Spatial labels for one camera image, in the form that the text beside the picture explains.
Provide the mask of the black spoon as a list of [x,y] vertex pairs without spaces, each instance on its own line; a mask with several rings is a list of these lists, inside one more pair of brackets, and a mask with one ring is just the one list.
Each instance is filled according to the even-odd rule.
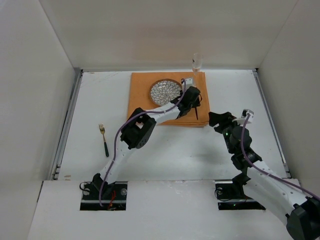
[[196,120],[198,121],[198,120],[199,120],[198,108],[197,108],[197,107],[194,107],[194,110],[195,110]]

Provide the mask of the patterned ceramic plate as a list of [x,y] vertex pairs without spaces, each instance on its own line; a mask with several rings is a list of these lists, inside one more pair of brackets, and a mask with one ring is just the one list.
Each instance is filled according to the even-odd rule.
[[161,107],[179,97],[182,90],[182,84],[178,81],[170,78],[160,79],[150,87],[149,98],[155,105]]

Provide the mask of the clear wine glass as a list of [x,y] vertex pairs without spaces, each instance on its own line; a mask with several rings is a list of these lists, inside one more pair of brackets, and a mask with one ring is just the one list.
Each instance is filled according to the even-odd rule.
[[203,64],[203,55],[199,52],[194,53],[192,56],[192,78],[195,80],[198,73],[200,72]]

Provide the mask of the gold fork black handle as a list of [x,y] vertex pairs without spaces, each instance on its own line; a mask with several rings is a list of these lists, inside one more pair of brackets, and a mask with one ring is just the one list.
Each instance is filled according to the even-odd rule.
[[106,136],[105,136],[105,127],[102,123],[98,124],[99,127],[99,131],[102,134],[102,138],[103,138],[103,145],[104,145],[104,152],[105,152],[105,156],[108,158],[110,156],[109,154],[109,149],[108,149],[108,145],[107,145],[107,141],[106,141]]

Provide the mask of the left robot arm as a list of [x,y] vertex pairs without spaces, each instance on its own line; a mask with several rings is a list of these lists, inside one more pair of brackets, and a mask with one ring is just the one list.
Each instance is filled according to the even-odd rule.
[[129,119],[120,127],[114,138],[113,158],[93,176],[92,185],[98,191],[101,201],[111,192],[111,185],[118,179],[123,165],[130,155],[148,142],[156,125],[179,119],[199,106],[201,91],[194,87],[184,87],[182,94],[166,105],[143,110],[136,108]]

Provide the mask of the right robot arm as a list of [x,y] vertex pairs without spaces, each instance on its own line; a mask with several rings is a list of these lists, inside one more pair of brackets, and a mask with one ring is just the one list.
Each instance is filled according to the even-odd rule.
[[280,178],[251,148],[246,126],[254,113],[244,109],[240,118],[230,112],[209,112],[209,125],[223,135],[231,161],[240,174],[232,182],[239,194],[251,198],[276,216],[294,240],[320,237],[320,198]]

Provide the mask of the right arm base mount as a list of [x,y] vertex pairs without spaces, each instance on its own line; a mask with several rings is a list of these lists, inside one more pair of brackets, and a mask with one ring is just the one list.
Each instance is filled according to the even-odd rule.
[[266,210],[260,203],[246,196],[243,189],[231,180],[215,181],[214,195],[220,211]]

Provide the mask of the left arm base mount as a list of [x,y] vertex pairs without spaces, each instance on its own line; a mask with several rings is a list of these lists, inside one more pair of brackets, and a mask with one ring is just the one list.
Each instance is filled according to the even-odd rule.
[[104,186],[99,201],[99,190],[91,182],[85,181],[79,184],[82,191],[81,211],[125,211],[127,206],[128,183],[115,182]]

